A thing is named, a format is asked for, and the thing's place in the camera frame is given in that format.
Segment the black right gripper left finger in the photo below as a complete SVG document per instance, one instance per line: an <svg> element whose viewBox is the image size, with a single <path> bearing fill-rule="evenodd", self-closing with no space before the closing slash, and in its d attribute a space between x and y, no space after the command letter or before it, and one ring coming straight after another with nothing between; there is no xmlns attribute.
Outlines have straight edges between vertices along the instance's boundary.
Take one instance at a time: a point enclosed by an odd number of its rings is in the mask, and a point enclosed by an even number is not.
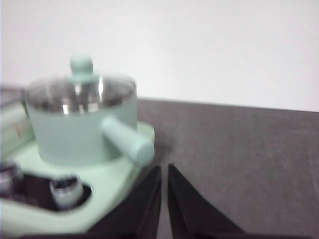
<svg viewBox="0 0 319 239"><path fill-rule="evenodd" d="M90 239L155 239L161 208L161 168L155 166L138 186L88 231Z"/></svg>

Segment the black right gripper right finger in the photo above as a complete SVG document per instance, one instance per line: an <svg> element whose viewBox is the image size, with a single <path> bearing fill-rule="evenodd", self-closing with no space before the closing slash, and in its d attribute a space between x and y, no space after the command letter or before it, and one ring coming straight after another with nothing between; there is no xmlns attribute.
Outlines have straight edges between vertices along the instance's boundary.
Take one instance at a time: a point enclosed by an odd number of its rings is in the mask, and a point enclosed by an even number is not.
<svg viewBox="0 0 319 239"><path fill-rule="evenodd" d="M168 209L175 239L248 239L249 234L210 204L173 165L168 166Z"/></svg>

